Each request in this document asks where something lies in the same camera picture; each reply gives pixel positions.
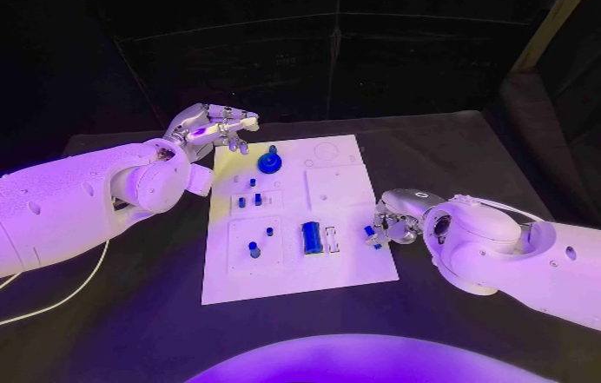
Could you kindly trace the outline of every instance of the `robotic hand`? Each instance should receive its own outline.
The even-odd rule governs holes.
[[[0,179],[0,277],[47,266],[165,212],[184,190],[206,196],[210,169],[191,164],[213,149],[247,153],[236,131],[258,115],[197,103],[162,138],[26,168]]]
[[[503,211],[524,215],[518,224]],[[494,201],[383,193],[367,245],[418,235],[442,277],[464,291],[500,290],[527,307],[601,330],[601,231],[543,221]]]

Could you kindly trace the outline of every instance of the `blue knob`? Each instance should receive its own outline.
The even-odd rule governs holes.
[[[256,246],[256,243],[253,241],[250,241],[250,243],[247,244],[247,249],[250,251],[250,257],[253,259],[256,259],[259,257],[259,255],[260,255],[260,249]]]
[[[256,165],[259,170],[268,175],[281,169],[281,157],[278,155],[278,149],[275,146],[269,146],[269,152],[259,157]]]

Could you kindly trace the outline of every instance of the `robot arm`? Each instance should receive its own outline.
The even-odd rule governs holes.
[[[518,224],[500,209],[531,221]],[[415,189],[384,192],[367,244],[407,244],[419,234],[442,277],[461,290],[500,290],[531,309],[601,330],[601,231],[469,196],[443,201]]]
[[[206,196],[210,169],[191,164],[229,144],[247,153],[239,129],[258,115],[197,103],[165,135],[26,168],[0,179],[0,277],[47,266],[165,212],[184,190]]]

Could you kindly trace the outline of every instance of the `table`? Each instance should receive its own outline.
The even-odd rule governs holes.
[[[485,197],[549,219],[475,111],[263,124],[242,136],[268,142],[344,134],[357,136],[377,198],[390,188],[419,188],[442,197]],[[155,136],[161,133],[76,135],[64,154]],[[213,154],[200,161],[211,163]],[[209,199],[184,193],[168,212],[111,241],[103,265],[76,297],[0,328],[5,381],[183,381],[256,347],[332,333],[436,341],[560,381],[601,376],[601,333],[530,310],[503,293],[480,297],[456,289],[420,240],[392,246],[399,281],[201,306],[207,210]],[[23,274],[0,292],[0,317],[69,294],[99,254],[100,247]]]

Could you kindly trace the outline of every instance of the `white board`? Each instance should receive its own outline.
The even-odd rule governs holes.
[[[271,145],[282,164],[266,175],[256,161]],[[253,204],[256,193],[260,206]],[[363,227],[373,221],[374,206],[353,135],[249,144],[247,155],[217,147],[203,305],[396,281],[389,248],[374,250],[364,243]],[[320,223],[320,254],[304,254],[301,224],[308,221]],[[258,258],[250,257],[250,241],[260,249]]]

